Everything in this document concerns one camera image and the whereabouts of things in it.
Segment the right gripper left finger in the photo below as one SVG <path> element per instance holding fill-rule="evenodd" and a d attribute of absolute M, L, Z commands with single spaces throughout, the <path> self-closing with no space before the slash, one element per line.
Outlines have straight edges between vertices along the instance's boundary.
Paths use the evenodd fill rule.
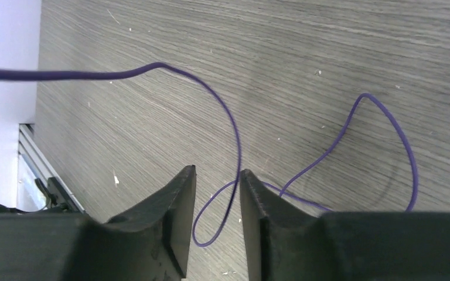
<path fill-rule="evenodd" d="M 61 207 L 0 213 L 0 280 L 181 280 L 186 277 L 196 168 L 100 223 Z"/>

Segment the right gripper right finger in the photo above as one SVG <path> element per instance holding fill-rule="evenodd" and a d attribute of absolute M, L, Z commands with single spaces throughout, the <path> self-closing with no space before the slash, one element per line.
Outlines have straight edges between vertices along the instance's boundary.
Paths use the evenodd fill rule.
<path fill-rule="evenodd" d="M 450 213 L 313 217 L 240 176 L 250 280 L 450 280 Z"/>

